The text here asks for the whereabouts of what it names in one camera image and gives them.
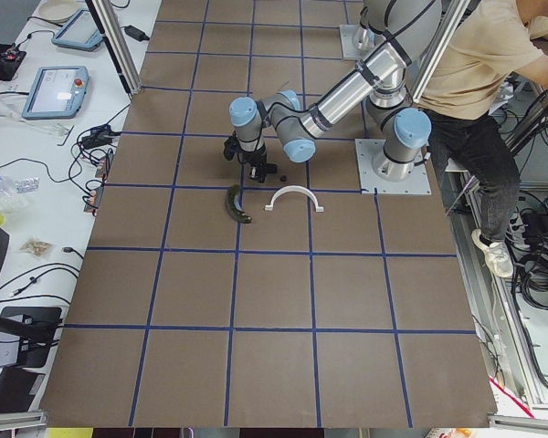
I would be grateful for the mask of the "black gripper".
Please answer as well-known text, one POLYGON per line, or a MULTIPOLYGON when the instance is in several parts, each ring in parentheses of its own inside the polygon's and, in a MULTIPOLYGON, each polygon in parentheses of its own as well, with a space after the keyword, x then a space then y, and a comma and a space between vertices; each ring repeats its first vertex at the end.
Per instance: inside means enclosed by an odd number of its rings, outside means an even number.
POLYGON ((254 151, 242 151, 243 163, 249 164, 249 179, 257 183, 266 181, 267 150, 259 148, 254 151))

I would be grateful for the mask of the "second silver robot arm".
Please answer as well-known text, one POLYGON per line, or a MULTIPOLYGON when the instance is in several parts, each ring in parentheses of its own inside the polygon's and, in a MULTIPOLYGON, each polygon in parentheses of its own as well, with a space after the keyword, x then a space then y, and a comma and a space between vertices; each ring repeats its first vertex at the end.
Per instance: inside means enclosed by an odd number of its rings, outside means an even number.
POLYGON ((352 37, 353 46, 359 51, 369 51, 375 46, 375 32, 364 25, 357 25, 352 37))

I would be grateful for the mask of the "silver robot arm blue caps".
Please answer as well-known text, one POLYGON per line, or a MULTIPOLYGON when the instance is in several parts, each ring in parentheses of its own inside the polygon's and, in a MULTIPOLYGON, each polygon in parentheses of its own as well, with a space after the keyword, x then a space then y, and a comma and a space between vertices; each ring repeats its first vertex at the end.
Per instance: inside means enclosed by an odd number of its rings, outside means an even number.
POLYGON ((297 94, 282 90, 264 99, 234 99, 229 116, 234 127, 224 143, 224 157, 250 167, 262 183, 275 171, 267 162, 263 131, 272 128, 292 162, 308 161, 315 141, 364 99, 376 95, 393 107, 406 94, 404 73, 420 58, 437 32, 439 1, 366 1, 353 45, 363 52, 351 72, 308 108, 297 94))

